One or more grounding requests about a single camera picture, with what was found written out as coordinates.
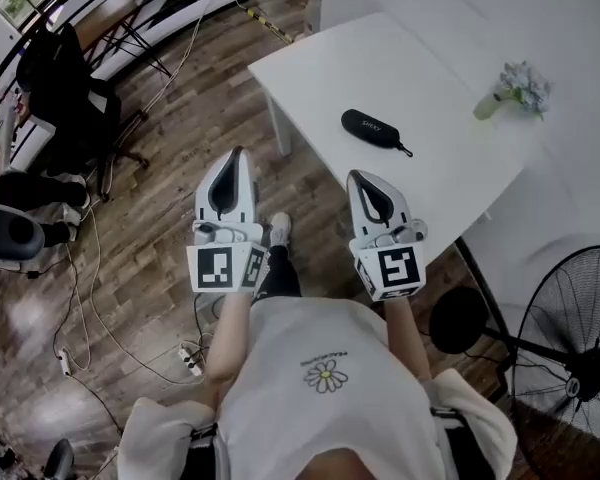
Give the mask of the yellow black striped tape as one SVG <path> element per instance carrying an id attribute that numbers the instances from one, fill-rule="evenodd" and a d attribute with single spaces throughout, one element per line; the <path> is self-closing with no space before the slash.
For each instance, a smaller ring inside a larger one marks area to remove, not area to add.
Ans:
<path id="1" fill-rule="evenodd" d="M 270 22 L 265 17 L 263 17 L 260 14 L 258 14 L 257 12 L 255 12 L 253 9 L 246 8 L 245 12 L 250 18 L 259 22 L 266 29 L 268 29 L 270 32 L 272 32 L 278 39 L 282 40 L 285 44 L 290 45 L 290 44 L 294 43 L 293 37 L 291 37 L 285 31 L 283 31 L 282 29 L 280 29 L 279 27 L 274 25 L 272 22 Z"/>

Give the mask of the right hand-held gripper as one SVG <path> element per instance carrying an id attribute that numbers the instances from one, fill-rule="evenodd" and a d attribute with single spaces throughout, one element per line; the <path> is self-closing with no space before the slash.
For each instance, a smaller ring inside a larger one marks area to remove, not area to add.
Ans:
<path id="1" fill-rule="evenodd" d="M 354 233 L 349 249 L 371 300 L 415 294 L 426 284 L 426 225 L 411 219 L 400 191 L 370 172 L 350 171 L 347 193 Z"/>

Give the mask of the person's left white shoe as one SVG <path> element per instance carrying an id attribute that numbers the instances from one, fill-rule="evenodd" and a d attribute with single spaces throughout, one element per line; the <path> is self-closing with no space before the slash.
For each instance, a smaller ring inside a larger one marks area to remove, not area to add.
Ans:
<path id="1" fill-rule="evenodd" d="M 291 218 L 286 212 L 276 213 L 270 221 L 269 244 L 271 247 L 287 247 L 291 234 Z"/>

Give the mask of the person's right forearm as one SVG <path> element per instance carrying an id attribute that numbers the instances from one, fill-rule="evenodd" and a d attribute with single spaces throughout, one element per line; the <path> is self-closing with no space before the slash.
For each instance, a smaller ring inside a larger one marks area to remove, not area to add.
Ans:
<path id="1" fill-rule="evenodd" d="M 428 355 L 407 298 L 384 303 L 388 347 L 391 353 L 419 380 L 430 380 Z"/>

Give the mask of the grey padded chair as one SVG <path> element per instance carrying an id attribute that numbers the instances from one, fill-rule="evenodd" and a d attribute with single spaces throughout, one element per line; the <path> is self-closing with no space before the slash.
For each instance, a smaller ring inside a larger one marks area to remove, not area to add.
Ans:
<path id="1" fill-rule="evenodd" d="M 0 271 L 26 274 L 44 248 L 41 224 L 29 214 L 0 204 Z"/>

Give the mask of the brown wooden step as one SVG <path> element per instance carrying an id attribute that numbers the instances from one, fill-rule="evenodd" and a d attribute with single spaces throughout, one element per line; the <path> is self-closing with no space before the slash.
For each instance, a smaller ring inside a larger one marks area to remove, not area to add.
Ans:
<path id="1" fill-rule="evenodd" d="M 135 0 L 105 0 L 93 8 L 74 25 L 81 51 L 85 52 L 93 47 L 137 7 Z"/>

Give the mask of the pale green vase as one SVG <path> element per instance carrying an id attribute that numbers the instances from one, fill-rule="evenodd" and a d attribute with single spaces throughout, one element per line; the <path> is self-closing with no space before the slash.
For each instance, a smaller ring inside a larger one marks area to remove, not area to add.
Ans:
<path id="1" fill-rule="evenodd" d="M 486 94 L 475 106 L 473 115 L 478 120 L 488 120 L 502 106 L 504 99 L 498 93 Z"/>

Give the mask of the person's left black trouser leg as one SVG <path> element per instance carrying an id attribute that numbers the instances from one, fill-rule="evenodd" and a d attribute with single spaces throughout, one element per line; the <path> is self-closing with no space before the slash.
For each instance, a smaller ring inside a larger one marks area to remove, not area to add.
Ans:
<path id="1" fill-rule="evenodd" d="M 269 248 L 267 260 L 268 271 L 264 276 L 256 299 L 263 300 L 271 297 L 300 297 L 299 278 L 289 257 L 286 245 L 276 245 Z"/>

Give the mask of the blue flower bouquet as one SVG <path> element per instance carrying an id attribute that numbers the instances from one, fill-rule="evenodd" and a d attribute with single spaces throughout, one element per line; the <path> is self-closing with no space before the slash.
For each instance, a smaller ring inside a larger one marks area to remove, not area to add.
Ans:
<path id="1" fill-rule="evenodd" d="M 549 108 L 551 82 L 527 61 L 505 63 L 494 90 L 500 101 L 514 101 L 526 112 L 540 118 Z"/>

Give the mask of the person's left forearm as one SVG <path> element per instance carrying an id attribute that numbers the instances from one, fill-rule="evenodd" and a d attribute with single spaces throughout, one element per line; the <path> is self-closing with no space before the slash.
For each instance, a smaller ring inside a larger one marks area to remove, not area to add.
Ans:
<path id="1" fill-rule="evenodd" d="M 205 400 L 217 411 L 249 351 L 251 293 L 229 293 L 222 305 L 205 370 Z"/>

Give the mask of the black standing fan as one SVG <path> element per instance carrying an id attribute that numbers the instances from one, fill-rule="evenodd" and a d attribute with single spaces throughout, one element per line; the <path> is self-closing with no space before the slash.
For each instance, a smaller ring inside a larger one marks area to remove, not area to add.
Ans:
<path id="1" fill-rule="evenodd" d="M 507 397 L 518 446 L 541 480 L 600 480 L 600 245 L 558 262 L 511 332 L 474 288 L 456 287 L 434 305 L 433 345 L 461 354 L 481 338 L 507 350 L 497 399 Z"/>

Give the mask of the black office chair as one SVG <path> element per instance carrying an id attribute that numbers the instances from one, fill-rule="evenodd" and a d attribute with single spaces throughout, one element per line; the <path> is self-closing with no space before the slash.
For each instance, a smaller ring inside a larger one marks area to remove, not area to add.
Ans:
<path id="1" fill-rule="evenodd" d="M 36 32 L 18 63 L 16 81 L 28 94 L 31 116 L 54 127 L 33 160 L 36 174 L 81 174 L 94 164 L 97 193 L 108 200 L 104 177 L 110 160 L 121 156 L 149 166 L 145 157 L 118 144 L 124 132 L 148 119 L 147 113 L 122 117 L 113 83 L 92 76 L 72 25 Z"/>

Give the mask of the black glasses case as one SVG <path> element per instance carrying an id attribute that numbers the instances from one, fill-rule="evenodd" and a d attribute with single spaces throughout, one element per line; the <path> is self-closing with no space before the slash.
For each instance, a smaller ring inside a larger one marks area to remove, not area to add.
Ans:
<path id="1" fill-rule="evenodd" d="M 356 109 L 349 109 L 341 115 L 341 124 L 348 133 L 372 146 L 395 149 L 413 157 L 413 152 L 402 144 L 399 131 L 387 123 Z"/>

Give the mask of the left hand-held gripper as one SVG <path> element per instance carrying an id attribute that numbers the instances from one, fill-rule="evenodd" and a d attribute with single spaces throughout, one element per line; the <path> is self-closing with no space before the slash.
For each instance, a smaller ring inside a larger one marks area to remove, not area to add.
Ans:
<path id="1" fill-rule="evenodd" d="M 242 146 L 225 153 L 205 173 L 196 190 L 200 219 L 186 248 L 196 293 L 254 293 L 264 265 L 264 227 L 220 222 L 256 219 L 256 187 L 250 153 Z"/>

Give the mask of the white flower print t-shirt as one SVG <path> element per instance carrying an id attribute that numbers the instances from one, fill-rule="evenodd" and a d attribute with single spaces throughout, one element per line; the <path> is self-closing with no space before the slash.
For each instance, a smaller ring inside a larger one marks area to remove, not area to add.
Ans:
<path id="1" fill-rule="evenodd" d="M 250 312 L 249 351 L 214 411 L 136 401 L 119 480 L 201 475 L 193 443 L 218 438 L 229 480 L 296 480 L 317 455 L 354 452 L 376 480 L 506 480 L 517 437 L 455 370 L 417 379 L 389 350 L 383 320 L 342 299 L 272 297 Z"/>

